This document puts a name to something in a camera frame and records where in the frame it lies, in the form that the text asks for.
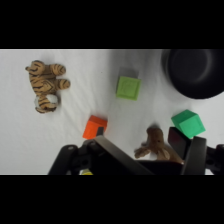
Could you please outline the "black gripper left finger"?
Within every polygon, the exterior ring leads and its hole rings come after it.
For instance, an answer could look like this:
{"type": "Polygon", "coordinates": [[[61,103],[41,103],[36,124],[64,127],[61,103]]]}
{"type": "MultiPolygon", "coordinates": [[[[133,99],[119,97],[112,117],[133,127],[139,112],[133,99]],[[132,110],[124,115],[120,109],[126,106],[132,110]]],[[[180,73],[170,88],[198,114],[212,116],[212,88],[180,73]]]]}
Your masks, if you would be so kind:
{"type": "Polygon", "coordinates": [[[125,152],[103,136],[94,139],[94,173],[104,172],[108,175],[152,175],[146,167],[133,160],[125,152]]]}

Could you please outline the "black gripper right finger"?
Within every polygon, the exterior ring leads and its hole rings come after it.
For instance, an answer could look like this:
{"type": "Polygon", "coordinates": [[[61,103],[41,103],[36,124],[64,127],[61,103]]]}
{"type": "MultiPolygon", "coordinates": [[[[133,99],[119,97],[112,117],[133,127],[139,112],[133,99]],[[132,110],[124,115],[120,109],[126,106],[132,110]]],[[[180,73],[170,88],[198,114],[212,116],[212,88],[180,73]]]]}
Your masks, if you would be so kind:
{"type": "Polygon", "coordinates": [[[182,175],[204,175],[207,145],[206,139],[193,137],[189,139],[175,127],[170,127],[168,143],[184,161],[182,175]]]}

